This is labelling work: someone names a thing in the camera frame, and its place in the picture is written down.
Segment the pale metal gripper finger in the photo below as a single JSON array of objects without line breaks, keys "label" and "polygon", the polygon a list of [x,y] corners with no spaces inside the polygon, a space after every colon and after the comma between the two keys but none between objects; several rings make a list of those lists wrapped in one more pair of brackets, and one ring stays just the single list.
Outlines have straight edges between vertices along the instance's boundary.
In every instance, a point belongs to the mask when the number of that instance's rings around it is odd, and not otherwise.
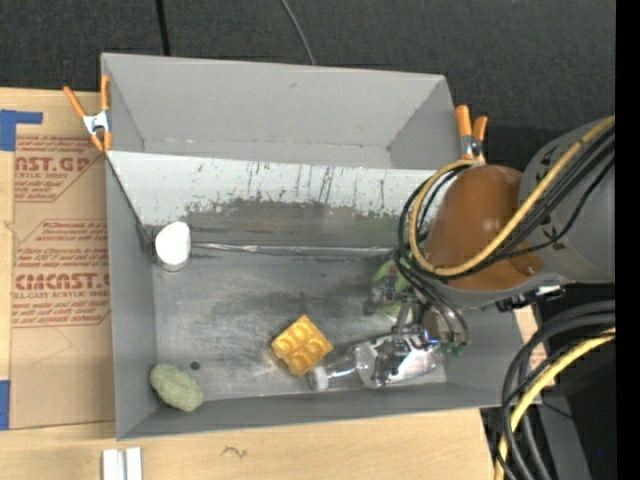
[{"label": "pale metal gripper finger", "polygon": [[406,281],[375,281],[367,298],[367,314],[373,315],[382,311],[391,318],[396,318],[405,305],[413,306],[416,302],[414,289]]},{"label": "pale metal gripper finger", "polygon": [[407,338],[386,338],[374,347],[375,376],[420,376],[430,370],[430,352]]}]

